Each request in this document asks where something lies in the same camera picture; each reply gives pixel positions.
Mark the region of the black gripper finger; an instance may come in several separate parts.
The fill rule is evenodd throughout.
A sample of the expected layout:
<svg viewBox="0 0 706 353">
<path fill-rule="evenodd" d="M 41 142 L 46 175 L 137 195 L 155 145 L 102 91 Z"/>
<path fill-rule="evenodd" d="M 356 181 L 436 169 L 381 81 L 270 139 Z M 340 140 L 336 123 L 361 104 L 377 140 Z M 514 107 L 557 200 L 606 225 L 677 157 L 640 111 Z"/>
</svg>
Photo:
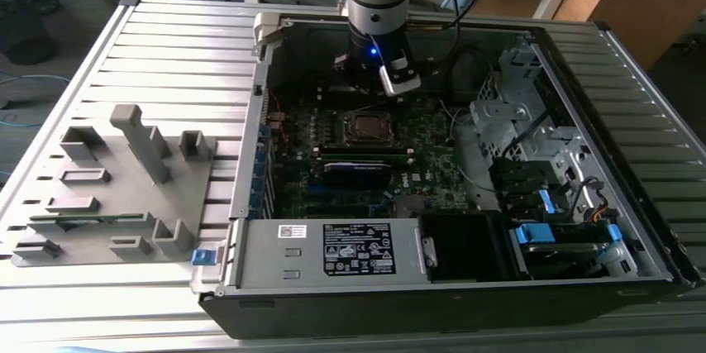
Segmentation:
<svg viewBox="0 0 706 353">
<path fill-rule="evenodd" d="M 370 98 L 381 96 L 381 81 L 374 67 L 369 67 L 354 55 L 344 54 L 334 59 L 334 74 L 356 92 Z"/>
</svg>

